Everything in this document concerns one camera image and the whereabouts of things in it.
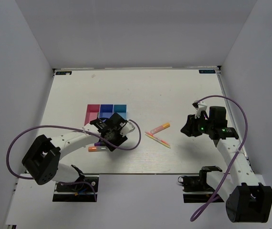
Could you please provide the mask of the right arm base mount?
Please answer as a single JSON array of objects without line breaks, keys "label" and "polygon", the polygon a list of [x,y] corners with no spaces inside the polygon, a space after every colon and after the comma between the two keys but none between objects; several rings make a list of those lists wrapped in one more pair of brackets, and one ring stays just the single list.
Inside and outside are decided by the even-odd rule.
[{"label": "right arm base mount", "polygon": [[222,169],[217,166],[202,167],[195,176],[179,176],[178,183],[183,187],[183,202],[206,203],[214,192],[207,184],[207,173],[215,171],[222,172]]}]

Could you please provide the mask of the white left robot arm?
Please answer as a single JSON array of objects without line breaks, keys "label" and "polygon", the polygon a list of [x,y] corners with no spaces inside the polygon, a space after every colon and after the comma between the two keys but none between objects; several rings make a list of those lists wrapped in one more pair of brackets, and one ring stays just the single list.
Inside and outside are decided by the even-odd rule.
[{"label": "white left robot arm", "polygon": [[60,165],[59,161],[80,148],[103,142],[109,151],[114,151],[127,140],[127,134],[133,132],[134,125],[114,113],[110,118],[97,118],[86,124],[80,131],[74,130],[67,134],[47,138],[45,135],[36,137],[28,152],[22,159],[22,164],[34,178],[38,185],[44,185],[72,172],[64,182],[73,190],[80,190],[84,186],[84,178],[72,167]]}]

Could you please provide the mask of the orange cap pink highlighter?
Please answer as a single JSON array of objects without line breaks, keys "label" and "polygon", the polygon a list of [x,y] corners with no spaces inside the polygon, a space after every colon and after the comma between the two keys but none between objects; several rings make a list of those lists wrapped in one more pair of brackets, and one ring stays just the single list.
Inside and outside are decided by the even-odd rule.
[{"label": "orange cap pink highlighter", "polygon": [[163,131],[163,130],[169,128],[169,127],[170,127],[170,123],[165,123],[165,124],[162,124],[162,125],[160,125],[160,126],[154,128],[154,129],[152,129],[152,130],[150,131],[150,133],[154,135],[154,134],[156,134],[156,133],[158,133],[158,132],[160,132],[160,131]]}]

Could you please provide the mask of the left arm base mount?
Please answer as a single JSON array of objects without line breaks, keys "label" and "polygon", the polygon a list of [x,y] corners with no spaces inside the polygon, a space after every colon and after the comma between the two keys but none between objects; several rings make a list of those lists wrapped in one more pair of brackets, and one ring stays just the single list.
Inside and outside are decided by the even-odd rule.
[{"label": "left arm base mount", "polygon": [[93,187],[94,192],[88,184],[58,185],[58,182],[56,182],[52,201],[96,202],[98,197],[99,176],[85,176],[84,181]]}]

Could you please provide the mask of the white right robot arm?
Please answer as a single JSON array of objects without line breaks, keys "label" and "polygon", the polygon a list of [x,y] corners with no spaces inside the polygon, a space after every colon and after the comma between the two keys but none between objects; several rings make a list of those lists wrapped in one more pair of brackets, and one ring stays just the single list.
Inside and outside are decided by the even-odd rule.
[{"label": "white right robot arm", "polygon": [[256,177],[243,152],[239,136],[228,127],[226,109],[194,104],[196,113],[187,117],[181,132],[188,137],[209,136],[222,155],[227,170],[218,166],[202,167],[197,176],[181,176],[178,182],[186,193],[212,192],[208,202],[222,199],[231,222],[266,223],[272,208],[272,188]]}]

